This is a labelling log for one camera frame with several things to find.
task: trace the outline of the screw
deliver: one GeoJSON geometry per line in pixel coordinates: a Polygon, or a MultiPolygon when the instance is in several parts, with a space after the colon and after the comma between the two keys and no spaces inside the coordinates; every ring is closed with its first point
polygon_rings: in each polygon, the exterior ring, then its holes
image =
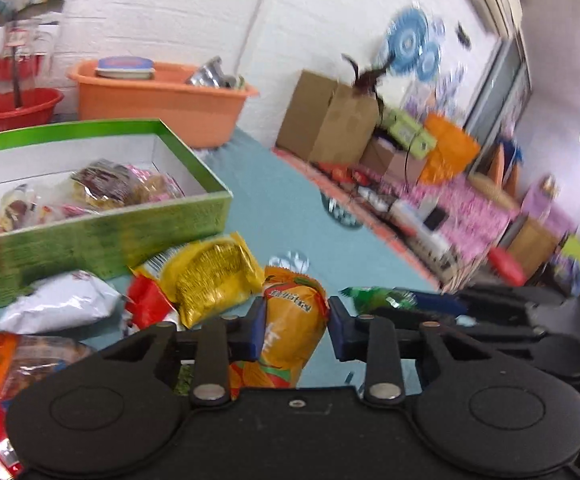
{"type": "Polygon", "coordinates": [[[225,388],[220,384],[200,384],[193,393],[197,399],[219,400],[225,395],[225,388]]]}
{"type": "Polygon", "coordinates": [[[401,396],[401,388],[392,383],[373,384],[369,392],[372,397],[381,400],[392,400],[401,396]]]}

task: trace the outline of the white brick wall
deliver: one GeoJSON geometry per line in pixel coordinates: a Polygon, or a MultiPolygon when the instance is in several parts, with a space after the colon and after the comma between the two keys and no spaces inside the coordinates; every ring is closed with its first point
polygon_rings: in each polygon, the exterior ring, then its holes
{"type": "MultiPolygon", "coordinates": [[[[50,83],[66,93],[59,112],[76,108],[66,69],[88,57],[133,54],[199,64],[220,54],[226,72],[238,70],[261,91],[239,126],[271,146],[302,68],[346,80],[346,52],[361,63],[374,59],[390,17],[414,0],[70,0],[55,47],[50,83]]],[[[442,66],[468,67],[459,96],[468,107],[496,44],[466,0],[418,0],[446,20],[442,66]],[[470,34],[465,52],[452,32],[460,20],[470,34]]],[[[390,78],[381,92],[398,104],[408,78],[390,78]]]]}

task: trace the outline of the orange package with transparent window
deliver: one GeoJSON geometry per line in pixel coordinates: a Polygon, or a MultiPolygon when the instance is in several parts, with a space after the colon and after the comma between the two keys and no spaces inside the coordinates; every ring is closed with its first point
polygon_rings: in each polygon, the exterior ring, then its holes
{"type": "Polygon", "coordinates": [[[239,389],[294,388],[326,330],[326,292],[316,280],[279,267],[265,268],[267,316],[257,362],[230,365],[232,395],[239,389]]]}

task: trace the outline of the yellow snack package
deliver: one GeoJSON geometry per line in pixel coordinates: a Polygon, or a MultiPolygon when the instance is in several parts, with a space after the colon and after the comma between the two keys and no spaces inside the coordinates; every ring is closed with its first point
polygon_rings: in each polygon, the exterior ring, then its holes
{"type": "Polygon", "coordinates": [[[257,362],[230,365],[235,397],[244,386],[294,388],[326,330],[326,292],[316,280],[279,267],[265,268],[267,317],[257,362]]]}
{"type": "Polygon", "coordinates": [[[132,269],[155,280],[193,325],[261,292],[263,269],[238,233],[171,248],[132,269]]]}

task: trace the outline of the green snack package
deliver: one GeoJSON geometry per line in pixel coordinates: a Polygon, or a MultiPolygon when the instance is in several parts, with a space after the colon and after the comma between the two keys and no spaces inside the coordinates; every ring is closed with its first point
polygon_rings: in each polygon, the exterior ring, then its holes
{"type": "Polygon", "coordinates": [[[381,286],[350,286],[344,288],[341,294],[352,298],[356,313],[370,314],[380,306],[391,306],[404,310],[417,309],[417,297],[409,290],[401,288],[383,288],[381,286]]]}

